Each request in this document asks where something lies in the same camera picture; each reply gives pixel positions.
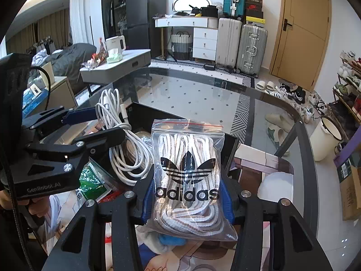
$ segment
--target mirror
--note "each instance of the mirror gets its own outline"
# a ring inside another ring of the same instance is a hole
[[[190,13],[192,8],[189,5],[201,9],[201,7],[207,7],[211,4],[212,2],[210,0],[174,0],[172,10],[174,12],[184,11]]]

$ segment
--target brown curtain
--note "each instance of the brown curtain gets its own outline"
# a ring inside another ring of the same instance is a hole
[[[68,44],[69,8],[50,14],[37,22],[39,41],[50,36],[57,49]]]
[[[30,24],[6,41],[6,51],[10,53],[26,53],[26,50],[35,43],[34,23]]]

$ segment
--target slipper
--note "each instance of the slipper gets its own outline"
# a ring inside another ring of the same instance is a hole
[[[266,88],[270,91],[274,91],[276,89],[276,86],[273,82],[268,82]]]
[[[266,89],[266,83],[263,80],[260,80],[259,82],[257,82],[256,88],[264,91]]]
[[[280,114],[267,114],[265,116],[266,120],[272,124],[277,125],[282,128],[285,132],[290,132],[292,125],[287,121],[287,119]]]
[[[277,125],[270,124],[267,127],[267,135],[275,145],[277,149],[281,146],[283,141],[285,140],[286,133],[282,128],[279,128]],[[286,151],[284,156],[289,155],[289,149]]]

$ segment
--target refrigerator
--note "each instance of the refrigerator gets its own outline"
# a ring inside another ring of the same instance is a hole
[[[166,12],[166,0],[126,0],[128,41],[131,50],[150,49],[152,58],[161,55],[161,30],[153,17]]]

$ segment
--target silver suitcase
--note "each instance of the silver suitcase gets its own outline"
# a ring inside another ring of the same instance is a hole
[[[237,68],[241,72],[257,77],[263,61],[268,32],[258,26],[245,24],[237,57]]]
[[[232,67],[236,66],[241,28],[241,21],[220,18],[215,51],[215,62],[217,64]]]

